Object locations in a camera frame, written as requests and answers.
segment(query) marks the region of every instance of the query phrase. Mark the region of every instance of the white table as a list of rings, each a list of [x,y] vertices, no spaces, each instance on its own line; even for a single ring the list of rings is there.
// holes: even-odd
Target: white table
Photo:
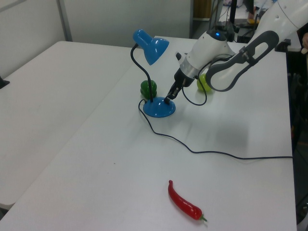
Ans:
[[[129,48],[58,42],[0,90],[0,207],[9,209],[133,63]]]
[[[175,51],[189,51],[195,42],[168,39],[154,65],[138,59],[157,82],[159,96],[166,95],[179,67]],[[242,44],[230,46],[238,50]],[[144,79],[134,65],[123,75],[0,221],[0,230],[296,231],[292,160],[192,154],[154,135],[137,109]],[[194,101],[204,99],[196,83],[186,91]],[[232,90],[210,94],[203,107],[181,93],[174,102],[172,116],[150,121],[194,150],[241,157],[292,153],[283,53],[269,53]],[[173,205],[168,180],[204,211],[208,223]]]

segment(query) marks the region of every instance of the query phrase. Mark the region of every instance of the cable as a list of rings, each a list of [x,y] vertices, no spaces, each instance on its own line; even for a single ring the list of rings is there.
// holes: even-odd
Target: cable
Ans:
[[[230,7],[228,7],[228,8],[226,9],[225,13],[226,13],[227,11],[229,11],[229,8],[230,8]],[[225,15],[225,13],[223,13],[223,14],[219,17],[218,21],[220,20],[220,18],[221,18],[222,16]],[[227,15],[228,15],[228,14],[227,14]]]
[[[170,135],[166,135],[166,134],[163,134],[163,133],[158,133],[156,131],[154,131],[148,117],[145,115],[145,113],[141,110],[140,108],[140,105],[142,103],[142,101],[145,101],[146,100],[141,100],[138,104],[138,109],[139,111],[141,112],[141,114],[143,115],[143,117],[146,119],[146,121],[148,122],[152,132],[156,135],[159,135],[159,136],[165,136],[165,137],[169,137],[169,138],[172,138],[174,139],[175,141],[179,142],[180,144],[182,144],[185,148],[188,149],[188,151],[190,151],[191,153],[194,153],[194,154],[205,154],[205,153],[216,153],[216,154],[222,154],[222,155],[227,155],[227,156],[230,156],[230,157],[233,157],[235,159],[239,159],[239,160],[261,160],[261,159],[292,159],[293,157],[292,156],[262,156],[262,157],[247,157],[247,158],[244,158],[244,157],[238,157],[238,156],[235,156],[235,155],[231,155],[229,153],[225,153],[225,152],[219,152],[219,151],[200,151],[200,152],[196,152],[196,151],[193,151],[192,149],[190,149],[186,144],[184,144],[182,141],[178,140],[177,138],[173,137],[173,136],[170,136]]]
[[[230,7],[228,7],[228,12],[227,12],[227,17],[226,17],[226,25],[227,25],[227,20],[228,20],[229,9],[230,9]]]
[[[195,106],[202,106],[202,105],[204,105],[204,104],[206,103],[206,101],[207,101],[207,94],[206,94],[206,90],[205,90],[205,88],[204,88],[204,86],[203,86],[203,84],[202,84],[202,82],[201,82],[201,80],[200,80],[200,73],[201,73],[201,72],[203,71],[203,69],[204,69],[205,67],[207,67],[210,63],[211,63],[211,61],[208,62],[207,64],[205,64],[205,65],[200,69],[200,71],[198,72],[198,75],[196,76],[196,79],[197,79],[197,80],[199,81],[199,83],[201,84],[202,90],[203,90],[204,95],[205,95],[205,101],[204,101],[202,104],[197,104],[197,103],[194,103],[194,102],[190,101],[190,100],[188,99],[188,97],[186,96],[185,92],[184,92],[184,86],[182,86],[182,92],[183,92],[183,95],[184,95],[185,99],[186,99],[188,102],[190,102],[191,104],[195,105]]]
[[[256,28],[257,28],[257,19],[259,17],[259,14],[257,13],[256,14],[256,18],[255,18],[255,24],[254,24],[254,30],[253,30],[253,33],[252,33],[252,36],[255,34],[255,31],[256,31]]]
[[[243,39],[246,35],[248,35],[249,33],[253,32],[253,30],[248,30],[245,34],[240,36],[240,41],[243,42]]]
[[[204,95],[205,95],[205,100],[204,100],[204,102],[203,102],[202,104],[197,104],[197,103],[194,103],[194,102],[190,101],[190,99],[188,99],[188,97],[186,96],[186,94],[185,94],[185,92],[184,92],[184,87],[182,87],[182,92],[183,92],[183,95],[184,95],[185,99],[186,99],[188,102],[190,102],[191,104],[193,104],[193,105],[195,105],[195,106],[202,106],[202,105],[206,104],[206,101],[207,101],[207,94],[206,94],[206,90],[204,89],[204,86],[203,86],[203,84],[202,84],[200,78],[198,78],[198,81],[199,81],[199,83],[201,84],[202,90],[203,90]]]
[[[218,56],[220,56],[220,55],[229,55],[229,57],[228,58],[218,58]],[[202,103],[202,104],[197,104],[197,103],[194,103],[194,102],[192,102],[190,99],[188,99],[188,97],[186,96],[186,94],[185,94],[185,92],[184,92],[184,84],[185,84],[185,82],[183,83],[183,86],[182,86],[182,92],[183,92],[183,95],[184,95],[184,97],[185,97],[185,99],[188,101],[188,102],[190,102],[191,104],[193,104],[193,105],[195,105],[195,106],[202,106],[202,105],[204,105],[205,103],[206,103],[206,101],[207,101],[207,94],[206,94],[206,90],[205,90],[205,88],[204,88],[204,86],[203,86],[203,84],[202,84],[202,82],[201,82],[201,80],[200,80],[200,74],[201,74],[201,72],[204,70],[204,68],[206,68],[208,65],[213,65],[214,63],[216,63],[216,62],[218,62],[218,61],[228,61],[231,57],[232,57],[233,55],[231,55],[231,54],[219,54],[219,55],[217,55],[212,61],[210,61],[210,62],[208,62],[207,64],[205,64],[201,69],[200,69],[200,71],[198,72],[198,75],[195,77],[195,79],[197,79],[198,81],[199,81],[199,83],[201,84],[201,87],[202,87],[202,90],[203,90],[203,92],[204,92],[204,94],[205,94],[205,101]]]

